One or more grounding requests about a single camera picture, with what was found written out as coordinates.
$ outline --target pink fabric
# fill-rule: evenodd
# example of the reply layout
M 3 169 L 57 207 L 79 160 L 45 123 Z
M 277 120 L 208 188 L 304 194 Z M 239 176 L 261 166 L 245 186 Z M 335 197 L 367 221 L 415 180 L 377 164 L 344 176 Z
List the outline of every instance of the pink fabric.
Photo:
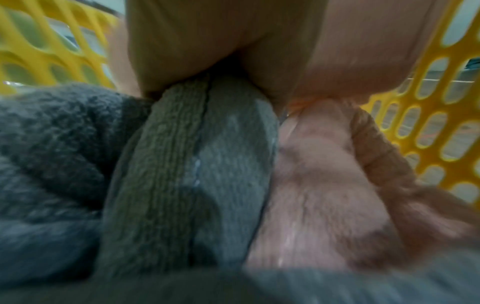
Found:
M 284 122 L 247 266 L 387 269 L 478 228 L 474 210 L 416 183 L 356 103 L 315 102 Z

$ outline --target yellow basket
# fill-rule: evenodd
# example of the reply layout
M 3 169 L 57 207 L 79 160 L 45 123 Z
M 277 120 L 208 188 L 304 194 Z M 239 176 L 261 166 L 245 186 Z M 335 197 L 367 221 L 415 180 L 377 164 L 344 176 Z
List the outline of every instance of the yellow basket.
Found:
M 480 64 L 479 5 L 452 0 L 415 73 L 397 90 L 372 96 L 364 107 L 420 181 L 450 190 L 477 208 L 480 80 L 479 70 L 466 64 Z M 452 29 L 463 30 L 459 22 L 464 35 L 451 35 Z
M 69 81 L 113 88 L 113 15 L 67 0 L 0 0 L 0 95 Z

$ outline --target laundry basket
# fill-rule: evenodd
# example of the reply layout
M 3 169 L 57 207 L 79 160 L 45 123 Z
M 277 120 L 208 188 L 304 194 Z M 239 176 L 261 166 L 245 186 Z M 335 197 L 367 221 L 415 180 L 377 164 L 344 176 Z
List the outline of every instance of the laundry basket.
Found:
M 115 16 L 68 0 L 0 0 L 0 95 L 70 81 L 113 88 Z
M 404 155 L 419 182 L 480 208 L 480 7 L 451 0 L 414 73 L 365 109 Z

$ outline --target basket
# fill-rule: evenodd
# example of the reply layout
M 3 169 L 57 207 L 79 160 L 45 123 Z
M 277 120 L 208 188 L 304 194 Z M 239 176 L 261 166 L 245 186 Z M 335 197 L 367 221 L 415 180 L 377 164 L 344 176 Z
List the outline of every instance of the basket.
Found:
M 480 208 L 480 1 L 452 0 L 415 72 L 364 106 L 416 171 Z
M 113 15 L 67 0 L 0 0 L 0 95 L 70 81 L 113 88 Z

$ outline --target pink cloth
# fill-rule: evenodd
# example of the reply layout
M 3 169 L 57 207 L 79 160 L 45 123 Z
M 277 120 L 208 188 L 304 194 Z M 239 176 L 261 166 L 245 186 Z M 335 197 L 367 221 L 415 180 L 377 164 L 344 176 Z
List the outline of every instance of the pink cloth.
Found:
M 355 100 L 290 116 L 249 267 L 388 269 L 475 233 L 480 216 L 422 186 Z

